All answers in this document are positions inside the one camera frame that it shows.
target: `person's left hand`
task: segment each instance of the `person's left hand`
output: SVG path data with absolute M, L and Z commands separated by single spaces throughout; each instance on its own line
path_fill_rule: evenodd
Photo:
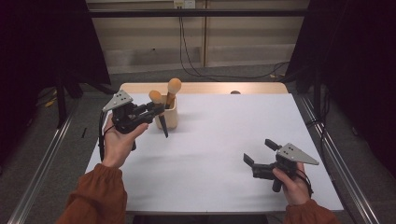
M 113 126 L 112 118 L 113 114 L 110 114 L 104 130 Z M 120 168 L 131 153 L 134 140 L 148 127 L 147 123 L 142 123 L 127 134 L 119 133 L 114 127 L 109 129 L 105 135 L 105 157 L 102 164 L 107 167 Z

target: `table surface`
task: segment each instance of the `table surface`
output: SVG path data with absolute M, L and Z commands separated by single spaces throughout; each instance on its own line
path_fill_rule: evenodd
M 140 105 L 149 102 L 151 90 L 166 94 L 167 84 L 126 83 L 121 89 Z M 231 91 L 242 94 L 231 95 Z M 283 84 L 183 83 L 177 94 L 177 111 L 179 122 L 169 137 L 150 125 L 136 140 L 137 150 L 121 167 L 128 192 L 127 211 L 145 215 L 284 211 L 287 202 L 283 193 L 272 191 L 273 181 L 253 178 L 243 162 L 244 153 L 257 163 L 275 161 L 275 152 L 263 143 L 265 138 L 282 146 L 293 143 L 319 161 L 319 166 L 305 166 L 313 198 L 331 210 L 343 210 Z M 87 172 L 99 160 L 96 147 Z

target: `cable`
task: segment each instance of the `cable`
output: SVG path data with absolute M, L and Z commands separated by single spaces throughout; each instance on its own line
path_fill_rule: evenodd
M 305 178 L 307 178 L 309 180 L 308 175 L 306 175 L 306 173 L 304 171 L 302 171 L 300 169 L 297 169 L 297 171 L 300 171 L 305 176 Z
M 105 130 L 105 132 L 103 133 L 103 137 L 105 137 L 105 135 L 106 135 L 106 133 L 110 130 L 110 129 L 112 129 L 112 128 L 114 128 L 114 124 L 113 125 L 111 125 L 111 127 L 109 127 L 107 130 Z
M 105 135 L 102 134 L 103 130 L 103 117 L 105 116 L 105 113 L 101 111 L 100 113 L 100 118 L 99 118 L 99 139 L 98 139 L 98 146 L 99 146 L 99 155 L 100 155 L 100 160 L 103 161 L 105 158 Z
M 282 77 L 278 82 L 282 82 L 282 83 L 289 83 L 292 82 L 294 80 L 297 79 L 297 76 L 301 73 L 305 73 L 305 70 L 308 70 L 310 68 L 310 66 L 308 65 L 302 65 L 300 68 L 298 68 L 296 71 L 288 74 L 285 77 Z
M 194 77 L 206 77 L 206 78 L 208 78 L 208 79 L 211 79 L 211 80 L 217 81 L 217 82 L 219 82 L 219 80 L 216 80 L 216 79 L 214 79 L 213 77 L 246 78 L 246 79 L 254 79 L 254 78 L 260 78 L 260 77 L 268 77 L 268 76 L 272 75 L 273 73 L 275 73 L 276 70 L 278 70 L 279 68 L 281 68 L 283 65 L 289 63 L 289 62 L 277 63 L 277 64 L 274 65 L 274 68 L 273 68 L 273 70 L 272 70 L 271 72 L 269 72 L 269 73 L 267 73 L 267 74 L 264 74 L 264 75 L 255 76 L 255 77 L 239 77 L 239 76 L 225 76 L 225 75 L 205 75 L 205 76 L 204 76 L 204 75 L 202 75 L 201 73 L 199 73 L 199 72 L 194 68 L 194 66 L 193 66 L 192 63 L 191 63 L 190 54 L 189 54 L 189 52 L 188 52 L 188 50 L 187 50 L 187 43 L 186 43 L 186 38 L 185 38 L 185 34 L 184 34 L 184 24 L 183 24 L 183 18 L 182 18 L 182 17 L 179 17 L 179 31 L 180 31 L 180 51 L 179 51 L 180 55 L 179 55 L 179 57 L 180 57 L 181 66 L 183 67 L 183 70 L 184 70 L 187 74 L 189 74 L 189 75 L 191 75 L 191 76 L 194 76 Z M 184 49 L 185 49 L 185 51 L 186 51 L 189 64 L 190 64 L 192 70 L 193 70 L 196 74 L 190 73 L 190 72 L 184 67 L 184 64 L 183 64 L 183 61 L 182 61 L 182 57 L 181 57 L 181 51 L 182 51 L 181 49 L 182 49 L 182 46 L 183 46 L 183 45 L 182 45 L 182 40 L 183 40 L 183 42 L 184 42 Z
M 304 181 L 308 189 L 309 198 L 311 198 L 312 194 L 314 193 L 314 191 L 312 190 L 311 180 L 309 180 L 308 176 L 302 170 L 297 170 L 304 174 L 304 176 L 301 176 L 296 173 L 295 176 Z

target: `person's right hand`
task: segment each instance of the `person's right hand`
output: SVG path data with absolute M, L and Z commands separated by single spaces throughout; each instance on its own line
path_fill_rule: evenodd
M 123 134 L 119 133 L 116 128 L 113 127 L 112 117 L 113 114 L 108 116 L 105 126 L 105 130 L 108 131 L 105 135 L 105 157 L 102 164 L 107 167 L 120 168 L 131 153 L 134 140 L 142 134 L 149 125 L 147 123 L 142 123 L 132 132 Z
M 304 172 L 304 165 L 297 162 L 297 169 Z M 300 171 L 297 171 L 297 173 L 300 176 L 305 176 L 305 174 Z M 299 205 L 309 201 L 308 187 L 302 179 L 298 177 L 290 179 L 278 168 L 273 170 L 273 174 L 283 182 L 283 192 L 290 205 Z

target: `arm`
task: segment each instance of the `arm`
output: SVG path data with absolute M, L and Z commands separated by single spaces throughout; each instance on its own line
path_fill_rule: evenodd
M 304 165 L 297 163 L 299 175 L 305 176 Z M 340 223 L 328 209 L 319 206 L 309 198 L 308 188 L 300 178 L 290 179 L 281 170 L 275 168 L 274 175 L 283 182 L 283 192 L 289 205 L 286 207 L 285 224 L 335 224 Z
M 105 130 L 112 127 L 111 115 Z M 111 128 L 105 135 L 106 152 L 102 164 L 78 180 L 78 186 L 67 200 L 58 224 L 125 223 L 127 193 L 119 169 L 131 153 L 134 140 L 148 124 L 139 125 L 131 133 L 122 134 Z

